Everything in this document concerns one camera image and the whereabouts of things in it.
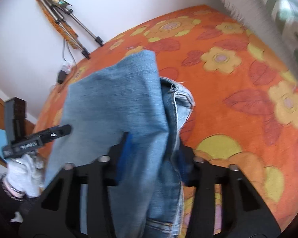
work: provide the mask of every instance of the wall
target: wall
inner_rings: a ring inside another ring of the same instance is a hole
[[[224,11],[220,0],[66,0],[74,14],[104,41],[160,15],[208,4]],[[92,52],[97,44],[72,21],[79,40]],[[62,64],[62,38],[35,0],[0,1],[0,90],[28,102],[38,117]],[[82,58],[74,51],[77,61]]]

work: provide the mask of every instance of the white glove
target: white glove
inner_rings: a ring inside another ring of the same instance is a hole
[[[8,173],[6,186],[10,190],[26,193],[29,197],[38,197],[43,186],[43,162],[34,155],[24,154],[21,158],[7,160]]]

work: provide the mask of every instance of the orange cloth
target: orange cloth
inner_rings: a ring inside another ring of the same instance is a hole
[[[213,164],[237,164],[285,229],[298,212],[297,81],[251,31],[208,6],[150,20],[95,50],[51,92],[35,131],[59,123],[68,84],[142,49],[156,52],[161,76],[183,82],[194,96],[184,143]],[[194,190],[184,191],[186,219]]]

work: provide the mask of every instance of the light blue object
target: light blue object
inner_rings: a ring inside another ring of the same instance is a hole
[[[3,158],[3,151],[2,147],[6,146],[8,144],[7,140],[7,134],[5,130],[0,129],[0,157],[6,162],[6,160]]]
[[[193,105],[185,87],[159,78],[155,53],[147,50],[73,83],[61,120],[61,125],[72,126],[72,133],[55,141],[45,185],[65,163],[91,163],[128,131],[132,150],[121,182],[109,188],[116,235],[179,234],[183,192],[175,153]],[[86,233],[86,186],[81,191],[81,228]]]

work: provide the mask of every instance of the white logo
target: white logo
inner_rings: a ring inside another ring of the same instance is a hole
[[[21,148],[21,149],[28,149],[28,148],[34,147],[34,146],[36,146],[36,145],[37,145],[36,142],[31,142],[31,143],[29,143],[29,144],[25,144],[25,145],[20,146],[20,148]]]

